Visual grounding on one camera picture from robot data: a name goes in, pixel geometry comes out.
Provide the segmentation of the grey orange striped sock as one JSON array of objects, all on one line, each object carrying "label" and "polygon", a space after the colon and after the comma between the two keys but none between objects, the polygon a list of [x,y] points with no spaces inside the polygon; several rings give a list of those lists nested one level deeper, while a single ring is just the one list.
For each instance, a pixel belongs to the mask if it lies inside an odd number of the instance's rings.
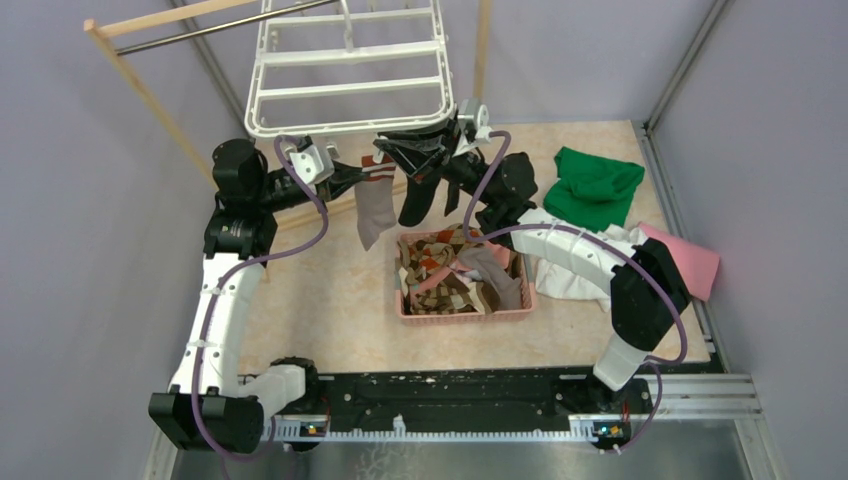
[{"label": "grey orange striped sock", "polygon": [[394,227],[394,179],[396,164],[380,152],[363,156],[362,171],[366,179],[354,187],[357,232],[365,251],[370,250],[382,233]]}]

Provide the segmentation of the black sock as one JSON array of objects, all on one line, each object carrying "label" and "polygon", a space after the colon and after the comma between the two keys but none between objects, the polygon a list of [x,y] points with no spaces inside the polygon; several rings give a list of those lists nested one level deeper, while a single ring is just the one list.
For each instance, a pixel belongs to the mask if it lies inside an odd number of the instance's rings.
[{"label": "black sock", "polygon": [[441,178],[430,176],[420,180],[409,177],[398,223],[403,227],[414,227],[427,217],[435,198]]},{"label": "black sock", "polygon": [[444,216],[447,217],[452,212],[456,211],[459,206],[459,200],[462,194],[462,184],[449,181],[447,188],[447,197],[444,207]]}]

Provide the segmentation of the white clip hanger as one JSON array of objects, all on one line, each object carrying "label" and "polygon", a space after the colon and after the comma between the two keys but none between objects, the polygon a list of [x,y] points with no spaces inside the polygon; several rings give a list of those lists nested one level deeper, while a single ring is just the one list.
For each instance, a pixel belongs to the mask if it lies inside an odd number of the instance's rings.
[{"label": "white clip hanger", "polygon": [[257,139],[416,130],[455,108],[437,1],[337,1],[260,22],[244,126]]}]

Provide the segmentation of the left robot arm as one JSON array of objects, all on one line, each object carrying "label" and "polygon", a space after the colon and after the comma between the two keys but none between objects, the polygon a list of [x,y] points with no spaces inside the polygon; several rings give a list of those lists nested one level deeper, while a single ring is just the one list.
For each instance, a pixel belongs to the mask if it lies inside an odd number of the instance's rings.
[{"label": "left robot arm", "polygon": [[[148,403],[151,420],[181,450],[247,461],[257,456],[265,426],[278,412],[290,406],[308,413],[320,401],[315,366],[303,358],[284,359],[240,384],[247,315],[269,263],[315,246],[329,229],[328,202],[368,174],[341,163],[333,147],[320,147],[310,137],[281,136],[274,148],[277,170],[251,140],[227,140],[212,153],[217,191],[203,234],[195,317],[167,389],[153,393]],[[303,204],[316,208],[318,232],[300,246],[272,252],[276,213]]]}]

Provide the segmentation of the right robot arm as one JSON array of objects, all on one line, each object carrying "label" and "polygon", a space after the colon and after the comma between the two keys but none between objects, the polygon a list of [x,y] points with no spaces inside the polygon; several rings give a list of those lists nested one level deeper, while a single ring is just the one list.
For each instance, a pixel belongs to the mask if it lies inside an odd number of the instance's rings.
[{"label": "right robot arm", "polygon": [[483,140],[501,140],[494,159],[485,161],[457,126],[428,132],[383,132],[374,145],[407,176],[414,189],[440,181],[471,200],[463,226],[475,221],[483,240],[517,253],[547,260],[600,288],[611,300],[613,334],[592,368],[586,385],[589,404],[612,412],[627,397],[626,385],[647,364],[660,364],[654,351],[671,329],[681,363],[688,340],[681,315],[692,296],[665,243],[654,238],[628,243],[574,226],[546,212],[531,199],[537,190],[532,162],[510,152],[507,131],[486,130]]}]

